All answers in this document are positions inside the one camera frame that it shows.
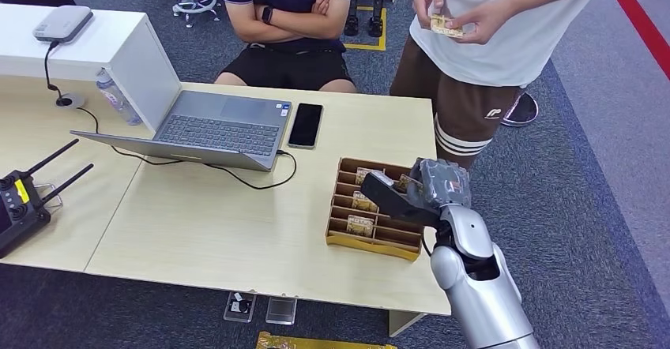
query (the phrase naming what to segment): robotic arm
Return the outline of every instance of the robotic arm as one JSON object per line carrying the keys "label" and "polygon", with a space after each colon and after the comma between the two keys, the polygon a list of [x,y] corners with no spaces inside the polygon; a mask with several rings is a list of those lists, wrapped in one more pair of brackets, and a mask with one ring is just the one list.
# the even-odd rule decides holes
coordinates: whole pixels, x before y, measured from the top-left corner
{"label": "robotic arm", "polygon": [[455,163],[418,159],[406,196],[382,172],[369,173],[361,192],[382,213],[436,230],[431,269],[472,349],[539,348],[521,294],[486,223],[469,208],[469,177]]}

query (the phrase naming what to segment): brown shorts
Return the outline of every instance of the brown shorts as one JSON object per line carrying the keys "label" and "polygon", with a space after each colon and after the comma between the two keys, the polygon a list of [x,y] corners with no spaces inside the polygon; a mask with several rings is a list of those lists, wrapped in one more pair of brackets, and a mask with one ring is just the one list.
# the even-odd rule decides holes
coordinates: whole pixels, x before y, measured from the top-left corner
{"label": "brown shorts", "polygon": [[390,95],[432,99],[438,158],[467,169],[491,142],[520,90],[456,81],[440,71],[410,36]]}

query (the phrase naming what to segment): cardboard organizer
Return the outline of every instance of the cardboard organizer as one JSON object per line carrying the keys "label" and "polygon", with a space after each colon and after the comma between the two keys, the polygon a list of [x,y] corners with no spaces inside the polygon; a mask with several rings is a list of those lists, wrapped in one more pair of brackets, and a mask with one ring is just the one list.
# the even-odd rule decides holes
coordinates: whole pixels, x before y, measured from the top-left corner
{"label": "cardboard organizer", "polygon": [[[360,159],[341,158],[337,169],[335,191],[330,203],[330,216],[326,228],[328,245],[348,246],[368,252],[386,254],[416,260],[421,254],[421,226],[400,220],[393,220],[388,215],[367,212],[352,208],[353,194],[360,191],[356,185],[356,172],[359,167],[383,171],[386,176],[397,182],[402,174],[409,175],[410,169],[385,163],[375,163]],[[347,233],[349,215],[373,219],[372,237]]]}

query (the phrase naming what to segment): sneaker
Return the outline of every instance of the sneaker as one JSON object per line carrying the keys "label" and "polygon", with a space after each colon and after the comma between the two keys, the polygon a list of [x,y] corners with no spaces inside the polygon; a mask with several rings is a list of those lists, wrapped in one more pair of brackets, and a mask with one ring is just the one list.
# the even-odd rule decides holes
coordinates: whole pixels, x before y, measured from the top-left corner
{"label": "sneaker", "polygon": [[537,106],[535,99],[527,92],[524,92],[519,96],[517,102],[510,110],[507,111],[505,117],[502,118],[501,124],[513,127],[527,126],[537,118],[539,112],[540,108]]}

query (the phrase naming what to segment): laptop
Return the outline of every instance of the laptop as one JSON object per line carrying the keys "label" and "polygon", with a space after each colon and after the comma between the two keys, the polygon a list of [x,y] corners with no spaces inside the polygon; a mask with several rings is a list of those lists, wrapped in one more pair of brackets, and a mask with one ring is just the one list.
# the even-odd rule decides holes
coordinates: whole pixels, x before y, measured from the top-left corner
{"label": "laptop", "polygon": [[181,91],[151,140],[71,130],[143,156],[271,171],[291,103]]}

